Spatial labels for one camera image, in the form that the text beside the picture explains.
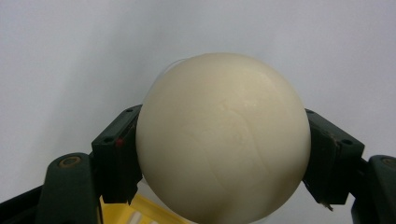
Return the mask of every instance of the cream-colored sphere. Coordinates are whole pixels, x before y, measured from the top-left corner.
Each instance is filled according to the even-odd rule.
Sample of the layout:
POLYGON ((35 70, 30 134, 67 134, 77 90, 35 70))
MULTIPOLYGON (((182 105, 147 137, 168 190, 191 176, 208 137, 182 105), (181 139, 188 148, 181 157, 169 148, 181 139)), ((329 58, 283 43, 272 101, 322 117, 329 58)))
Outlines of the cream-colored sphere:
POLYGON ((136 147, 149 186, 173 211, 198 223, 249 223, 296 190, 310 132, 301 100, 274 69, 211 53, 157 79, 136 147))

